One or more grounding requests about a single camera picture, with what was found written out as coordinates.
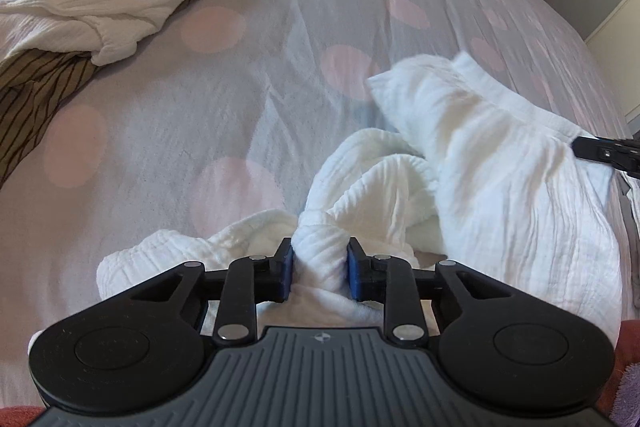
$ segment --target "bed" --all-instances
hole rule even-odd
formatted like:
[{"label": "bed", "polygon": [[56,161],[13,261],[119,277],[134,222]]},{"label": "bed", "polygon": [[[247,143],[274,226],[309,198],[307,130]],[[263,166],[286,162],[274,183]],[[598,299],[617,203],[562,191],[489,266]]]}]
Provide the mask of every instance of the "bed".
[{"label": "bed", "polygon": [[[100,71],[0,190],[0,405],[40,403],[28,340],[98,301],[104,256],[158,229],[208,237],[265,208],[299,212],[345,137],[389,128],[364,79],[460,49],[532,103],[628,135],[584,43],[542,0],[199,0]],[[638,235],[618,180],[607,214],[634,318]]]}]

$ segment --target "striped garment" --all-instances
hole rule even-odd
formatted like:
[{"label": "striped garment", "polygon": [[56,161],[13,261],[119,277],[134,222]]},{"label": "striped garment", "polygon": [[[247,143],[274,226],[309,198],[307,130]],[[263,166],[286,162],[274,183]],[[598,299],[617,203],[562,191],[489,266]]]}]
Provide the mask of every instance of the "striped garment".
[{"label": "striped garment", "polygon": [[[182,1],[175,11],[194,1]],[[33,49],[0,62],[0,187],[42,140],[57,110],[98,69],[90,52]]]}]

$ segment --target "silver screw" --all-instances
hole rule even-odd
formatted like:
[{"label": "silver screw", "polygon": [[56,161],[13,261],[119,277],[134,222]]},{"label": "silver screw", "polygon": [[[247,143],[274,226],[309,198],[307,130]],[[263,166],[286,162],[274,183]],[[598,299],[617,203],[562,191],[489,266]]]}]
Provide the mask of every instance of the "silver screw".
[{"label": "silver screw", "polygon": [[242,324],[225,324],[218,328],[218,336],[224,341],[239,341],[249,334],[249,330]]},{"label": "silver screw", "polygon": [[416,341],[424,335],[424,330],[414,324],[403,324],[396,326],[393,334],[399,341]]}]

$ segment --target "ribbed surface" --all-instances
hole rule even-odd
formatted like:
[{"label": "ribbed surface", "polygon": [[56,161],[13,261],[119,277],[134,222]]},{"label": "ribbed surface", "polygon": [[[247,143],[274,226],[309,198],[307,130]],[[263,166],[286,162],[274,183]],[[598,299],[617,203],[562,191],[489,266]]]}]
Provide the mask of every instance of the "ribbed surface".
[{"label": "ribbed surface", "polygon": [[263,340],[220,352],[176,400],[130,417],[84,418],[49,410],[35,427],[597,427],[593,411],[514,419],[447,387],[430,358],[386,344],[377,330],[270,328]]}]

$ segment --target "gray fabric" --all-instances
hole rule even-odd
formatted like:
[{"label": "gray fabric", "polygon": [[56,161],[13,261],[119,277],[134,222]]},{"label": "gray fabric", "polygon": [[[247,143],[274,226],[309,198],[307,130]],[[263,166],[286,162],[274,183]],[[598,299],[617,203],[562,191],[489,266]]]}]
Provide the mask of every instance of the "gray fabric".
[{"label": "gray fabric", "polygon": [[266,207],[299,212],[345,137],[389,128],[364,78],[459,49],[596,135],[628,132],[584,43],[541,0],[199,0],[98,72],[0,190],[1,404],[38,402],[27,341],[97,301],[105,255],[158,229],[207,236]]}]

